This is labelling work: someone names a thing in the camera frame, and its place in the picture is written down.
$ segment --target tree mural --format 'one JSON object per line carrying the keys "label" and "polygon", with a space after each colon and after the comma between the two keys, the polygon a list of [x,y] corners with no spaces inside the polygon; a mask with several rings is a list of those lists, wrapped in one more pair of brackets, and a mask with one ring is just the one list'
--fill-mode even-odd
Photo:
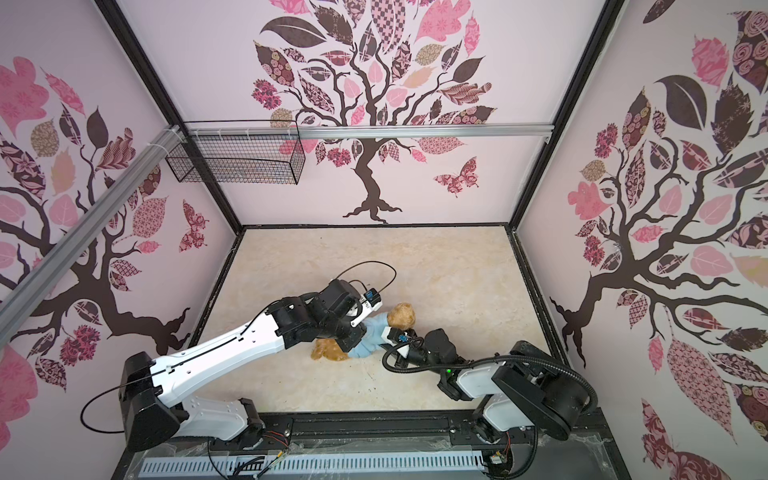
{"label": "tree mural", "polygon": [[[738,326],[737,318],[721,322],[707,310],[726,304],[768,315],[764,298],[761,303],[735,290],[746,282],[768,286],[768,258],[754,252],[768,247],[768,216],[752,208],[768,201],[768,107],[755,122],[750,100],[766,100],[768,15],[732,15],[738,22],[733,55],[716,38],[695,39],[693,63],[704,86],[682,74],[662,78],[657,83],[666,90],[665,108],[652,106],[643,90],[621,132],[609,124],[598,133],[598,158],[581,171],[586,181],[568,194],[568,203],[586,220],[576,237],[584,239],[584,258],[593,270],[576,310],[551,301],[565,320],[566,348],[572,337],[586,366],[582,330],[606,290],[620,290],[616,308],[627,308],[629,327],[649,319],[653,368],[663,368],[666,343],[667,367],[701,412],[733,437],[733,391],[742,413],[768,441],[766,390],[721,378],[724,372],[744,382],[768,381],[768,372],[744,355],[762,348],[768,333]],[[733,71],[727,74],[729,58]],[[713,104],[705,88],[717,96]],[[675,134],[665,134],[667,120]],[[750,131],[757,141],[745,141]],[[711,141],[690,140],[703,135]],[[649,188],[648,179],[655,182]],[[742,253],[726,255],[734,250]],[[676,294],[678,288],[696,293]],[[671,337],[657,327],[659,310],[666,312]],[[686,335],[697,347],[683,341]],[[707,346],[731,352],[707,356],[699,351]]]}
{"label": "tree mural", "polygon": [[[372,21],[367,25],[360,21],[366,13],[366,0],[326,0],[323,5],[309,2],[312,12],[303,0],[271,2],[292,15],[313,15],[325,32],[303,18],[285,16],[268,21],[261,31],[277,34],[296,48],[281,51],[254,42],[259,63],[277,87],[268,80],[257,80],[252,96],[274,110],[271,119],[275,127],[293,119],[294,112],[302,125],[346,127],[482,124],[495,110],[475,105],[492,85],[469,83],[482,61],[469,58],[480,38],[474,16],[462,25],[461,18],[471,6],[469,0],[458,0],[455,5],[452,0],[407,0],[414,5],[410,8],[415,8],[413,19],[406,15],[406,0],[371,0]],[[419,16],[413,42],[429,37],[438,43],[428,43],[413,55],[412,41],[403,35],[408,24]],[[449,35],[461,31],[462,38],[448,41]],[[318,45],[328,51],[321,58],[307,59],[302,51]],[[464,55],[468,58],[459,61]],[[297,103],[298,110],[278,108],[287,100]],[[444,102],[453,108],[444,108]],[[472,106],[460,108],[466,104]],[[372,220],[387,223],[379,212],[402,209],[382,198],[370,162],[375,158],[400,162],[402,151],[416,161],[426,162],[425,153],[440,155],[463,145],[456,137],[420,138],[416,143],[419,148],[398,138],[359,138],[304,141],[303,147],[306,152],[315,151],[318,164],[325,159],[336,167],[354,164],[353,170],[368,195],[344,217],[368,212]],[[282,150],[291,152],[293,144],[286,144]],[[465,165],[459,175],[440,175],[434,180],[445,185],[448,192],[458,194],[477,184],[474,161],[471,168]]]}
{"label": "tree mural", "polygon": [[[100,188],[109,188],[114,183],[107,171],[125,169],[136,154],[130,128],[109,140],[99,110],[86,117],[74,90],[47,73],[50,88],[61,100],[61,110],[32,130],[29,144],[35,155],[22,150],[18,139],[13,140],[16,126],[22,121],[45,118],[48,114],[41,107],[50,94],[35,83],[35,66],[31,61],[16,57],[14,66],[15,71],[0,66],[0,116],[13,136],[9,139],[0,135],[0,154],[8,171],[4,186],[0,187],[0,232],[4,240],[16,239],[13,243],[0,241],[0,269],[20,271],[14,279],[8,273],[0,274],[0,283],[10,290],[53,249],[61,236],[59,232],[66,233],[77,223],[79,215],[94,205],[97,185],[103,182],[104,187]],[[86,135],[81,134],[83,126]],[[77,179],[75,162],[81,166],[80,172],[88,172],[83,181]],[[152,197],[160,181],[161,171],[156,167],[72,265],[74,281],[65,277],[56,289],[60,291],[49,295],[35,309],[31,323],[39,326],[22,329],[12,337],[14,340],[37,336],[27,358],[34,358],[40,379],[66,390],[67,367],[94,358],[104,326],[112,336],[150,336],[160,355],[168,349],[180,349],[189,336],[178,339],[174,335],[188,309],[163,324],[152,316],[123,312],[117,303],[117,295],[130,292],[126,279],[141,273],[129,257],[150,254],[160,246],[151,240],[165,216],[167,198]],[[182,208],[190,232],[182,239],[180,249],[189,236],[194,236],[192,244],[199,247],[198,243],[201,246],[203,242],[200,230],[205,228],[206,220],[186,202],[179,205],[179,213]],[[139,240],[121,243],[131,237]],[[40,317],[45,320],[36,322]]]}

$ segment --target stuffed toy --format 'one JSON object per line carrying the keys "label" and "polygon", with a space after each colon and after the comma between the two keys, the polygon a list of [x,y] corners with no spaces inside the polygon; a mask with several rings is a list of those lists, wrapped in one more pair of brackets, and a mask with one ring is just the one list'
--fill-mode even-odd
{"label": "stuffed toy", "polygon": [[416,323],[416,314],[410,303],[398,303],[395,308],[389,312],[369,317],[362,321],[366,325],[366,334],[362,336],[360,343],[349,351],[344,353],[341,347],[334,339],[317,339],[315,348],[312,350],[312,359],[318,360],[326,357],[334,362],[341,362],[349,358],[361,359],[381,349],[382,334],[384,328],[391,326],[401,330],[413,328]]}

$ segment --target leaf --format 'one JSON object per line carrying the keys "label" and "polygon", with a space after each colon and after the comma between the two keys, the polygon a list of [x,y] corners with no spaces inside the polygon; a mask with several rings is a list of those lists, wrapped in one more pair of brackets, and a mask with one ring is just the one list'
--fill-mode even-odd
{"label": "leaf", "polygon": [[22,202],[9,195],[0,195],[0,220],[14,223],[24,218],[26,214],[27,209]]}
{"label": "leaf", "polygon": [[139,208],[136,209],[133,221],[133,235],[136,237],[149,238],[157,233],[163,225],[165,218],[165,200],[164,198],[147,198]]}
{"label": "leaf", "polygon": [[588,237],[592,230],[598,225],[597,220],[589,220],[585,223],[581,229],[576,233],[576,237]]}
{"label": "leaf", "polygon": [[723,155],[728,155],[746,137],[754,113],[750,106],[750,96],[731,81],[720,92],[720,98],[715,104],[715,121],[710,124],[712,137]]}
{"label": "leaf", "polygon": [[32,129],[29,143],[38,157],[53,157],[58,151],[58,132],[53,127],[53,118]]}
{"label": "leaf", "polygon": [[730,424],[730,400],[725,382],[706,356],[692,346],[672,339],[667,364],[680,390],[733,437]]}
{"label": "leaf", "polygon": [[60,386],[67,391],[67,372],[59,362],[38,357],[35,360],[35,372],[43,382]]}
{"label": "leaf", "polygon": [[74,310],[78,313],[80,318],[86,322],[95,323],[101,325],[98,316],[98,306],[95,303],[88,300],[82,300],[74,305]]}
{"label": "leaf", "polygon": [[670,155],[664,147],[653,141],[650,143],[650,165],[656,170],[666,170],[672,166]]}
{"label": "leaf", "polygon": [[109,271],[109,283],[112,285],[116,290],[119,290],[121,292],[130,292],[131,289],[128,288],[128,285],[125,283],[125,278],[123,278],[122,275],[115,272],[114,270]]}
{"label": "leaf", "polygon": [[301,81],[304,93],[312,105],[318,107],[320,110],[328,111],[330,113],[334,112],[333,103],[326,92],[320,89],[320,87],[310,84],[301,77],[299,77],[299,81]]}
{"label": "leaf", "polygon": [[343,67],[349,63],[349,60],[352,59],[352,55],[341,50],[327,51],[321,56],[328,58],[328,60],[337,67]]}
{"label": "leaf", "polygon": [[738,353],[710,353],[712,362],[725,373],[750,382],[768,382],[768,373]]}
{"label": "leaf", "polygon": [[768,342],[768,332],[761,329],[737,328],[721,336],[719,341],[740,352],[751,352]]}
{"label": "leaf", "polygon": [[85,130],[88,133],[88,139],[91,140],[91,143],[96,150],[107,146],[107,142],[109,142],[109,132],[107,130],[107,125],[104,123],[104,119],[101,118],[98,108],[96,108],[96,111],[88,117],[88,121],[85,122]]}
{"label": "leaf", "polygon": [[661,370],[661,363],[664,361],[664,347],[661,345],[661,337],[655,336],[648,344],[648,359],[655,372]]}
{"label": "leaf", "polygon": [[642,147],[629,164],[624,185],[627,189],[627,206],[632,208],[640,200],[640,195],[643,194],[645,188],[645,162],[643,161]]}
{"label": "leaf", "polygon": [[662,275],[675,271],[680,265],[683,264],[688,255],[674,255],[668,253],[659,259],[659,264],[656,265],[656,273]]}
{"label": "leaf", "polygon": [[78,222],[78,209],[69,195],[62,195],[51,204],[48,210],[51,222],[63,227],[74,227]]}
{"label": "leaf", "polygon": [[743,248],[760,249],[768,247],[768,215],[758,214],[738,228],[726,242]]}
{"label": "leaf", "polygon": [[713,182],[725,188],[745,187],[763,175],[767,164],[768,149],[756,151],[725,167]]}
{"label": "leaf", "polygon": [[402,86],[406,88],[421,87],[427,80],[429,80],[429,76],[432,75],[432,70],[434,70],[433,67],[421,67],[419,70],[408,75],[408,78],[402,83]]}
{"label": "leaf", "polygon": [[667,88],[667,115],[684,127],[701,130],[707,119],[707,96],[701,85],[685,75],[671,75],[660,82]]}
{"label": "leaf", "polygon": [[80,137],[80,128],[64,104],[61,105],[61,108],[64,110],[61,113],[61,117],[58,119],[58,127],[70,142],[80,147],[83,144],[83,140]]}
{"label": "leaf", "polygon": [[133,276],[141,273],[141,270],[131,264],[131,262],[123,259],[117,259],[110,265],[122,276]]}
{"label": "leaf", "polygon": [[706,170],[712,162],[702,147],[683,140],[683,165],[688,170]]}
{"label": "leaf", "polygon": [[640,295],[640,292],[632,289],[621,292],[621,295],[619,295],[619,300],[616,302],[616,307],[618,308],[619,306],[630,306],[638,295]]}
{"label": "leaf", "polygon": [[472,55],[472,52],[478,47],[479,42],[480,25],[478,25],[473,14],[467,21],[467,26],[464,29],[464,48],[467,51],[467,56]]}
{"label": "leaf", "polygon": [[397,53],[395,53],[395,59],[392,60],[392,81],[405,77],[410,66],[411,45],[406,40],[400,44]]}
{"label": "leaf", "polygon": [[455,47],[449,48],[448,50],[445,51],[444,54],[442,54],[440,67],[442,68],[443,71],[448,71],[448,69],[452,67],[453,64],[456,62],[456,58],[458,58],[458,52],[462,48],[462,42],[463,41],[460,41],[458,45],[456,45]]}
{"label": "leaf", "polygon": [[456,69],[453,71],[453,81],[462,83],[463,81],[467,81],[472,78],[472,75],[474,75],[478,70],[480,61],[482,61],[483,58],[485,57],[470,58],[469,60],[464,60],[462,64],[456,67]]}
{"label": "leaf", "polygon": [[35,342],[35,344],[29,350],[29,353],[27,354],[27,358],[33,355],[37,355],[38,353],[42,353],[43,355],[45,355],[46,352],[51,349],[53,344],[54,344],[53,332],[46,333],[45,335],[41,336],[37,342]]}
{"label": "leaf", "polygon": [[74,163],[69,151],[62,151],[56,155],[56,160],[51,167],[51,181],[54,195],[69,190],[74,184]]}
{"label": "leaf", "polygon": [[376,37],[373,36],[373,30],[371,30],[371,24],[369,23],[366,32],[360,38],[360,61],[368,61],[376,53],[377,46]]}
{"label": "leaf", "polygon": [[438,55],[442,51],[442,45],[431,43],[424,45],[419,49],[419,53],[416,54],[416,63],[422,66],[426,66],[437,60]]}
{"label": "leaf", "polygon": [[283,40],[298,48],[308,48],[320,45],[326,38],[314,25],[297,17],[279,17],[270,20],[261,29],[274,31]]}
{"label": "leaf", "polygon": [[732,199],[733,195],[723,195],[705,202],[699,208],[699,217],[707,225],[717,225],[730,212],[730,202]]}
{"label": "leaf", "polygon": [[418,151],[415,148],[411,150],[411,156],[413,156],[413,159],[418,162],[422,162],[422,163],[427,162],[427,157],[425,157],[421,151]]}
{"label": "leaf", "polygon": [[136,246],[136,249],[142,253],[152,253],[160,246],[158,242],[154,242],[152,240],[147,240],[145,242],[141,242]]}
{"label": "leaf", "polygon": [[645,18],[643,18],[643,23],[651,23],[653,20],[656,20],[662,16],[673,3],[674,0],[656,0],[645,15]]}
{"label": "leaf", "polygon": [[675,185],[671,189],[667,190],[664,195],[659,199],[659,210],[661,213],[667,215],[674,215],[680,209],[683,204],[683,192],[680,189],[680,185]]}
{"label": "leaf", "polygon": [[331,78],[331,72],[325,67],[307,67],[302,68],[301,71],[312,77],[317,81],[325,81]]}
{"label": "leaf", "polygon": [[481,87],[478,87],[477,84],[464,83],[444,88],[440,93],[457,105],[476,104],[479,101],[479,96],[489,92],[491,87],[490,82],[483,84]]}
{"label": "leaf", "polygon": [[733,266],[721,252],[709,245],[702,245],[694,250],[690,267],[703,276],[718,276],[733,271]]}
{"label": "leaf", "polygon": [[433,155],[447,153],[464,144],[456,137],[424,137],[419,138],[418,142],[422,150]]}

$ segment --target black cable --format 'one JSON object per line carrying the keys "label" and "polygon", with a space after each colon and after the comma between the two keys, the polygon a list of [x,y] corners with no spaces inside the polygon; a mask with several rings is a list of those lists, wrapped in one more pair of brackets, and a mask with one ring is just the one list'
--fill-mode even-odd
{"label": "black cable", "polygon": [[354,264],[354,265],[352,265],[350,268],[348,268],[348,269],[344,270],[343,272],[339,273],[338,275],[336,275],[336,278],[335,278],[334,280],[338,280],[338,278],[339,278],[340,276],[342,276],[344,273],[347,273],[347,272],[349,272],[351,269],[355,268],[356,266],[364,265],[364,264],[366,264],[366,263],[381,263],[382,265],[386,265],[386,266],[388,266],[389,268],[391,268],[391,269],[392,269],[392,272],[394,272],[394,273],[395,273],[395,276],[393,276],[393,277],[392,277],[392,279],[389,281],[389,283],[387,283],[387,284],[384,286],[384,288],[380,289],[380,290],[379,290],[379,292],[383,292],[383,291],[384,291],[384,289],[385,289],[386,287],[388,287],[388,286],[392,285],[392,282],[394,282],[394,281],[395,281],[395,278],[397,278],[397,270],[395,270],[395,267],[393,267],[392,265],[390,265],[390,264],[388,264],[388,263],[384,263],[384,262],[379,262],[378,260],[366,260],[365,262],[355,263],[355,264]]}
{"label": "black cable", "polygon": [[436,370],[436,369],[439,369],[439,370],[474,369],[476,366],[485,365],[488,363],[500,363],[500,362],[532,363],[533,365],[545,366],[545,367],[548,367],[549,369],[554,370],[555,372],[562,373],[563,375],[567,376],[568,378],[574,380],[576,383],[584,387],[585,390],[587,390],[587,394],[589,395],[589,402],[587,403],[587,405],[584,406],[584,408],[581,409],[582,415],[592,413],[598,407],[598,393],[594,391],[594,388],[592,388],[592,385],[590,385],[589,382],[583,376],[579,375],[574,370],[569,369],[567,366],[561,365],[560,363],[552,362],[546,359],[539,359],[533,356],[497,355],[497,356],[488,357],[480,360],[470,360],[469,362],[462,363],[462,364],[454,364],[454,365],[436,364],[436,365],[414,366],[414,367],[406,367],[406,368],[389,365],[387,363],[387,359],[393,353],[397,352],[397,349],[406,345],[410,345],[411,343],[415,343],[417,340],[420,340],[420,338],[416,337],[416,338],[408,339],[405,342],[400,342],[397,345],[389,347],[386,350],[386,352],[384,352],[384,356],[382,357],[382,364],[384,365],[384,368],[394,373],[418,373],[418,372],[428,372],[430,370]]}

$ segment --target beige floor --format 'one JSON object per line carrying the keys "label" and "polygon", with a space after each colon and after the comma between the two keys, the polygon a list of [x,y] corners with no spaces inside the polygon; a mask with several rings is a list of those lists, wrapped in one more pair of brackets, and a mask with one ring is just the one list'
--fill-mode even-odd
{"label": "beige floor", "polygon": [[[443,328],[466,359],[506,353],[519,339],[547,349],[503,227],[250,230],[224,282],[201,342],[249,321],[274,299],[322,289],[363,260],[382,260],[397,280],[381,311],[409,302],[416,332]],[[392,272],[368,264],[345,274],[381,288]],[[437,389],[432,372],[402,375],[366,359],[311,360],[309,343],[263,357],[197,392],[251,398],[261,412],[468,409]]]}

